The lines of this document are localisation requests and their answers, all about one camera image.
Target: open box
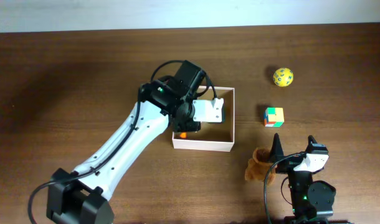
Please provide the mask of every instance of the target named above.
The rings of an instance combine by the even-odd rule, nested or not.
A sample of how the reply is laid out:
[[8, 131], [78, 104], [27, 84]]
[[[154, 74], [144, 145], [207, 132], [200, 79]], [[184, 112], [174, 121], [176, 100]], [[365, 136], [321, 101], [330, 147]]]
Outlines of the open box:
[[[197, 92], [205, 90], [200, 86]], [[201, 123], [201, 130], [187, 133], [187, 138], [179, 137], [180, 133], [173, 133], [172, 142], [175, 149], [197, 149], [208, 151], [230, 152], [234, 145], [234, 88], [215, 87], [218, 98], [224, 99], [225, 121], [223, 123]], [[211, 100], [214, 96], [212, 88], [198, 100]]]

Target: brown table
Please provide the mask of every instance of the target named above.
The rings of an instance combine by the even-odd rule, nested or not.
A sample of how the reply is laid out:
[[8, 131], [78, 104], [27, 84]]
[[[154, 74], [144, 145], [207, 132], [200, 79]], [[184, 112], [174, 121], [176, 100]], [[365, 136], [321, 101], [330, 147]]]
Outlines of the brown table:
[[[328, 146], [315, 179], [337, 189], [334, 219], [380, 223], [380, 24], [0, 34], [0, 223], [28, 223], [31, 191], [88, 158], [153, 70], [184, 58], [235, 87], [235, 146], [175, 150], [166, 131], [115, 190], [114, 223], [265, 222], [262, 183], [245, 182], [244, 170], [275, 132], [286, 154], [305, 150], [309, 134]], [[277, 67], [294, 71], [289, 87], [272, 83]], [[284, 108], [281, 128], [263, 126], [267, 105]], [[284, 177], [268, 189], [275, 218], [292, 214]], [[50, 223], [45, 203], [43, 190], [39, 223]]]

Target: rubik's cube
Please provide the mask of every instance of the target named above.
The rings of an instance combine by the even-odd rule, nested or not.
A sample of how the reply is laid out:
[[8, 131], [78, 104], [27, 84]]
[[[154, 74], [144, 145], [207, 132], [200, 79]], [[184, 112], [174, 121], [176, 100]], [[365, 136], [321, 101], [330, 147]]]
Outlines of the rubik's cube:
[[264, 120], [265, 127], [280, 127], [284, 123], [283, 108], [267, 108]]

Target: yellow and white ball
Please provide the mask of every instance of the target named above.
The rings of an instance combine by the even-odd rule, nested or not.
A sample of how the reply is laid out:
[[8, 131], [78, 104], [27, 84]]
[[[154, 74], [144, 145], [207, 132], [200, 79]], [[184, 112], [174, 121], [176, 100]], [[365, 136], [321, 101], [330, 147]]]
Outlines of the yellow and white ball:
[[273, 82], [280, 87], [288, 86], [293, 80], [294, 74], [288, 68], [279, 68], [273, 74]]

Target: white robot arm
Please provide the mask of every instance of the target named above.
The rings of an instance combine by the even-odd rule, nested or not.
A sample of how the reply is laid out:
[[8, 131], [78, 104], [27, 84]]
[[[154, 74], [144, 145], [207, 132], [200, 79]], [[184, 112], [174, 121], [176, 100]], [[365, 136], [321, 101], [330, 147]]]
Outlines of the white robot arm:
[[[182, 63], [175, 76], [153, 80], [158, 69], [171, 62]], [[170, 124], [174, 132], [191, 132], [200, 130], [201, 122], [224, 121], [223, 99], [217, 98], [206, 73], [187, 60], [171, 62], [158, 67], [151, 82], [141, 86], [138, 102], [129, 117], [96, 153], [71, 173], [58, 169], [50, 182], [33, 191], [28, 203], [32, 223], [36, 223], [32, 201], [44, 187], [49, 187], [46, 216], [53, 222], [112, 223], [114, 214], [108, 201], [125, 172], [154, 138]], [[214, 91], [212, 100], [197, 100], [206, 92], [197, 93], [204, 78], [206, 90], [212, 87]]]

